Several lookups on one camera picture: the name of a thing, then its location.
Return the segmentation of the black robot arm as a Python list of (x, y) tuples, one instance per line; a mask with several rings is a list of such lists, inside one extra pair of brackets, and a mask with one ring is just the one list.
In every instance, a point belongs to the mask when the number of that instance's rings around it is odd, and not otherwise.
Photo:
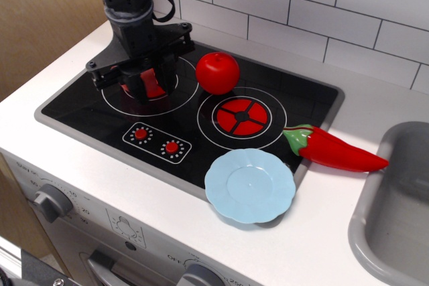
[(118, 83), (145, 104), (149, 94), (141, 75), (153, 70), (158, 86), (171, 94), (176, 85), (178, 58), (194, 50), (191, 24), (171, 24), (174, 7), (167, 15), (156, 17), (153, 0), (103, 0), (103, 5), (113, 37), (100, 54), (86, 63), (95, 87), (101, 90)]

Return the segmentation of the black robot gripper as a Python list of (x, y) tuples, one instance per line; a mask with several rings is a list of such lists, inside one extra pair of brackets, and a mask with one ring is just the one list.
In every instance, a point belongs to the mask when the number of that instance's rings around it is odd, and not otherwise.
[(162, 90), (170, 95), (176, 86), (180, 56), (194, 50), (190, 23), (156, 25), (150, 14), (132, 17), (108, 14), (113, 30), (110, 44), (86, 64), (99, 90), (119, 83), (140, 104), (147, 104), (144, 71), (154, 69)]

